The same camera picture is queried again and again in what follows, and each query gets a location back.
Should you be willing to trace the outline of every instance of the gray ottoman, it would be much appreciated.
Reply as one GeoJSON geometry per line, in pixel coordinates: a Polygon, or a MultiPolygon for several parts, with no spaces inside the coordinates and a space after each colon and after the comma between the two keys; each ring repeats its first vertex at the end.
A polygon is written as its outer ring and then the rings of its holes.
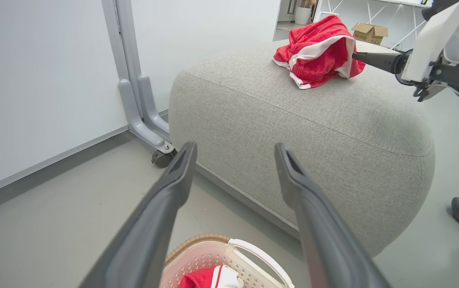
{"type": "Polygon", "coordinates": [[[432,182],[423,104],[412,87],[371,66],[350,80],[300,90],[271,60],[285,44],[182,71],[171,91],[172,142],[197,142],[203,175],[298,236],[273,154],[276,142],[290,145],[373,257],[407,228],[432,182]]]}

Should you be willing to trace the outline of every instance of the black caster wheel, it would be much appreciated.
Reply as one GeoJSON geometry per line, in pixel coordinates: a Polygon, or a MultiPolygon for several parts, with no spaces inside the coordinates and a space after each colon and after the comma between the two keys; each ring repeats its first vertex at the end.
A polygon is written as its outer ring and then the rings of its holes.
{"type": "Polygon", "coordinates": [[[173,149],[171,153],[167,153],[167,154],[164,154],[160,152],[159,150],[157,150],[155,151],[155,153],[153,153],[153,156],[151,156],[151,163],[158,166],[158,168],[165,168],[169,166],[169,163],[171,163],[174,156],[176,156],[176,153],[178,153],[176,149],[173,149]]]}

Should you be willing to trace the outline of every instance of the cardboard box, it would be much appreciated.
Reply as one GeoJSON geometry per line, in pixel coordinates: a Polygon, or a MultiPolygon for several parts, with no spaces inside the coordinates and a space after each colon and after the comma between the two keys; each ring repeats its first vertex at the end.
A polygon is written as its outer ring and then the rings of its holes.
{"type": "Polygon", "coordinates": [[[357,23],[352,30],[354,30],[353,36],[356,40],[377,45],[380,45],[383,38],[388,36],[388,28],[372,24],[357,23]]]}

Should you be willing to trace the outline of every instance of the white plant pot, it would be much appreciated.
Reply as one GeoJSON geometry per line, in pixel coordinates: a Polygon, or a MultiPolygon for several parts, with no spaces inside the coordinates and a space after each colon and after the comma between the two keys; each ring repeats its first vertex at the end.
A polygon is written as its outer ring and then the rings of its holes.
{"type": "Polygon", "coordinates": [[[299,25],[308,24],[308,20],[310,16],[311,16],[311,8],[304,8],[304,7],[295,8],[295,24],[299,24],[299,25]]]}

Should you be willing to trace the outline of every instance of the red cloth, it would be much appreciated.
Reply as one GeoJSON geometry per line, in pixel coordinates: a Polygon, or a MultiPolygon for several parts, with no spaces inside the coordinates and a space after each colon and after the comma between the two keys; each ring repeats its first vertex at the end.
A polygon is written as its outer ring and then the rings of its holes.
{"type": "Polygon", "coordinates": [[[290,31],[290,44],[277,48],[274,62],[290,70],[301,89],[318,87],[330,79],[361,73],[363,62],[352,59],[355,39],[337,15],[290,31]]]}
{"type": "Polygon", "coordinates": [[[238,273],[226,265],[195,270],[184,275],[177,288],[242,288],[238,273]]]}

